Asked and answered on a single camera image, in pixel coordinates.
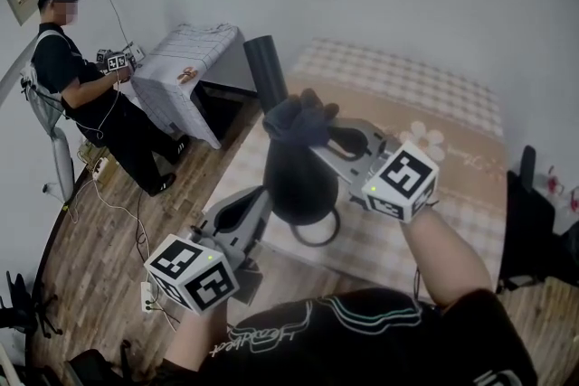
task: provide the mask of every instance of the person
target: person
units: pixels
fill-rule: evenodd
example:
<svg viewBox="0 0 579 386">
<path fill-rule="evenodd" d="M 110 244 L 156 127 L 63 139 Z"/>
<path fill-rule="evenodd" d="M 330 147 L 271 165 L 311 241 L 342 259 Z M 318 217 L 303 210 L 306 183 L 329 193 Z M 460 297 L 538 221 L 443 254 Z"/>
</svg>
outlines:
<svg viewBox="0 0 579 386">
<path fill-rule="evenodd" d="M 187 312 L 152 384 L 536 384 L 470 245 L 428 206 L 401 233 L 436 306 L 371 288 L 276 306 L 229 331 L 226 303 Z"/>
<path fill-rule="evenodd" d="M 150 196 L 169 188 L 175 174 L 161 176 L 152 152 L 175 165 L 188 145 L 183 136 L 173 140 L 158 129 L 114 85 L 130 79 L 129 68 L 103 75 L 95 63 L 82 59 L 62 27 L 76 18 L 77 0 L 38 0 L 39 35 L 32 62 L 38 81 L 51 93 L 62 95 L 62 106 L 82 134 L 96 146 L 106 146 L 127 173 Z"/>
</svg>

